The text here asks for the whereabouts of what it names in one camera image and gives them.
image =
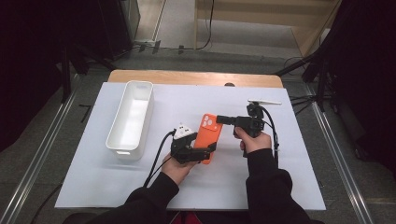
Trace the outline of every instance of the person's right hand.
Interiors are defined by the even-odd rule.
[[[236,138],[242,140],[241,149],[246,150],[247,154],[262,148],[271,148],[271,136],[266,133],[260,132],[259,136],[253,138],[240,127],[235,127],[235,132],[237,134]]]

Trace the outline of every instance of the black sleeve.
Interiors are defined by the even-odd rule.
[[[247,154],[247,203],[252,223],[311,223],[305,210],[291,198],[292,181],[277,169],[272,150]]]
[[[166,206],[177,195],[177,184],[160,173],[149,188],[134,190],[125,204],[95,217],[88,223],[164,223]]]

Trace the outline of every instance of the white plastic tray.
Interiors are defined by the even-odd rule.
[[[117,158],[139,160],[144,153],[153,107],[153,85],[146,81],[126,84],[106,146]]]

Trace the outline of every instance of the white tabletop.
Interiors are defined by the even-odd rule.
[[[139,161],[120,161],[106,148],[106,138],[124,87],[125,83],[104,83],[55,207],[122,205],[134,189],[143,185],[163,137],[179,123],[197,132],[204,113],[247,116],[248,99],[262,99],[282,103],[266,105],[265,108],[271,114],[278,134],[279,168],[289,171],[293,180],[291,196],[306,210],[325,209],[285,89],[156,84],[145,154]],[[265,131],[272,134],[268,126],[265,126]],[[165,142],[160,158],[169,152],[171,142],[171,138]],[[212,162],[209,165],[197,164],[191,170],[168,208],[248,209],[247,178],[247,160],[242,157],[239,140],[233,137],[233,126],[224,125]]]

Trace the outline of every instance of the metal frame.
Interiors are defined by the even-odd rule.
[[[305,90],[309,95],[316,94],[313,88],[306,83],[305,83]],[[358,217],[359,223],[362,224],[374,223],[370,215],[370,212],[367,208],[366,202],[364,201],[364,198],[361,195],[361,191],[359,190],[359,187],[355,182],[352,173],[349,170],[347,162],[343,156],[342,150],[338,146],[337,140],[335,139],[335,136],[332,133],[332,128],[330,127],[330,124],[327,120],[326,113],[320,110],[317,103],[313,103],[312,105],[315,115],[318,119],[320,128],[323,131],[324,137],[326,138],[326,142],[329,146],[330,152],[332,153],[332,158],[335,162],[335,165],[341,176],[341,179],[343,180],[347,195],[349,196],[349,200],[351,201],[352,206]]]
[[[30,190],[35,183],[38,173],[46,160],[52,144],[64,123],[64,119],[70,109],[71,104],[76,97],[76,92],[82,78],[76,74],[74,77],[75,88],[72,90],[70,97],[60,106],[54,120],[52,121],[43,141],[41,142],[35,156],[33,157],[28,169],[26,170],[20,184],[15,189],[14,194],[10,202],[8,203],[7,209],[0,219],[1,224],[15,223],[24,202],[26,201]]]

